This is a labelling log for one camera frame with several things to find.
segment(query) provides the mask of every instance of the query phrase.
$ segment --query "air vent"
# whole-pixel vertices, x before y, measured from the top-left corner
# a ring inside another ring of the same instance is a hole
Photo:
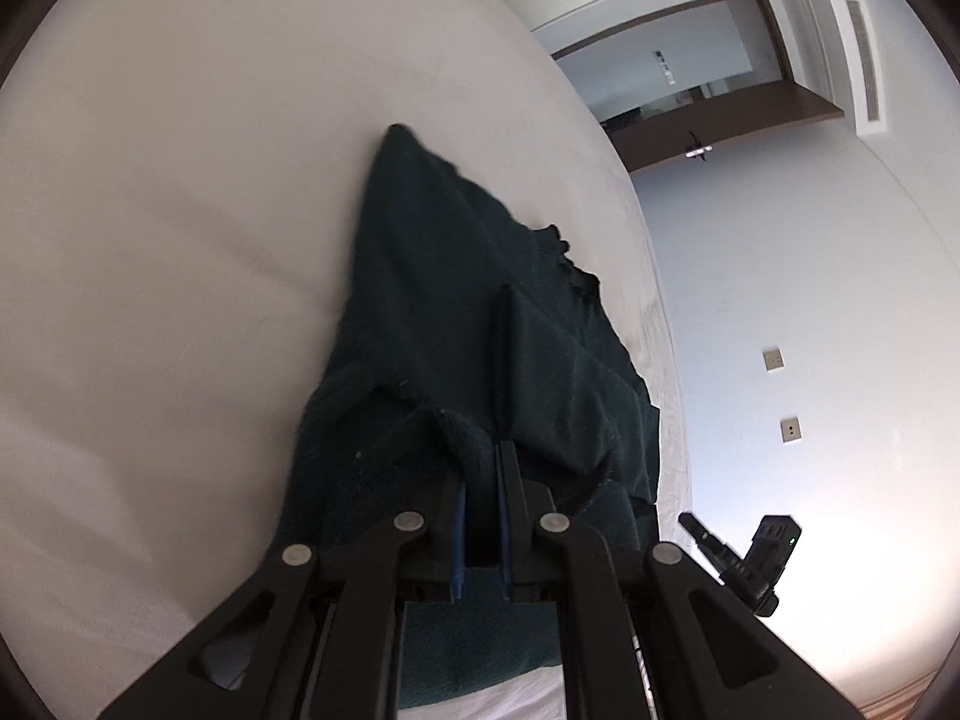
[[[857,0],[847,0],[850,20],[853,22],[853,34],[856,35],[856,47],[860,51],[860,64],[863,68],[863,85],[867,90],[867,121],[880,121],[880,97],[877,93],[877,68],[874,53],[870,48],[867,35],[867,22],[863,18],[863,8]]]

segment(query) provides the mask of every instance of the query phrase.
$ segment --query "dark green towel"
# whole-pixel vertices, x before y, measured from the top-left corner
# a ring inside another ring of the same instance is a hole
[[[656,540],[659,411],[555,227],[517,223],[394,125],[368,179],[352,292],[299,428],[275,544],[355,538],[456,467],[467,559],[496,562],[493,445],[608,541]],[[408,605],[401,705],[558,664],[552,605],[467,572],[454,605]]]

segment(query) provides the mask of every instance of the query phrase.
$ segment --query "light switch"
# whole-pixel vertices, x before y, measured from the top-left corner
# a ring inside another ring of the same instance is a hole
[[[784,437],[784,443],[795,442],[802,437],[800,435],[800,418],[791,416],[781,422],[781,435]]]
[[[763,352],[763,362],[767,370],[776,370],[779,367],[784,367],[784,356],[778,348],[766,349]]]

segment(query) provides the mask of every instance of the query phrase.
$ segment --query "white bed sheet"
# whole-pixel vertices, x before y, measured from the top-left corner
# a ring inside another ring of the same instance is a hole
[[[398,720],[565,720],[561,670],[546,666],[467,696],[402,709]]]
[[[640,206],[504,4],[61,0],[0,90],[0,629],[61,720],[260,559],[391,122],[599,276],[662,408],[673,532],[688,463]],[[540,716],[557,674],[453,713]]]

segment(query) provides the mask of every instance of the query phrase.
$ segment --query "wooden door frame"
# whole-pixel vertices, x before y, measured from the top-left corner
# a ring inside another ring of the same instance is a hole
[[[604,38],[608,38],[611,37],[611,35],[616,35],[617,33],[623,32],[627,29],[634,28],[642,23],[654,22],[657,19],[662,19],[666,16],[672,16],[674,13],[682,13],[685,10],[693,10],[693,8],[701,7],[702,5],[711,5],[714,4],[714,2],[729,1],[730,0],[691,0],[688,2],[682,2],[679,5],[666,7],[661,10],[655,10],[653,13],[645,13],[642,16],[637,16],[635,19],[630,19],[627,20],[627,22],[618,23],[618,25],[603,29],[594,35],[584,38],[583,40],[578,40],[576,43],[572,43],[569,46],[560,49],[558,52],[554,52],[552,56],[554,61],[556,61],[565,56],[571,55],[573,52],[579,52],[579,50],[585,49],[587,46],[591,46],[592,44],[597,43]],[[784,33],[781,32],[779,23],[776,21],[776,15],[774,14],[773,6],[771,6],[770,0],[756,1],[757,5],[760,6],[760,13],[763,15],[763,21],[765,25],[767,25],[767,33],[770,35],[771,41],[773,41],[774,51],[776,52],[776,63],[779,64],[779,69],[781,69],[781,74],[784,77],[783,80],[792,81],[794,80],[793,69],[790,66],[790,57],[786,52]]]

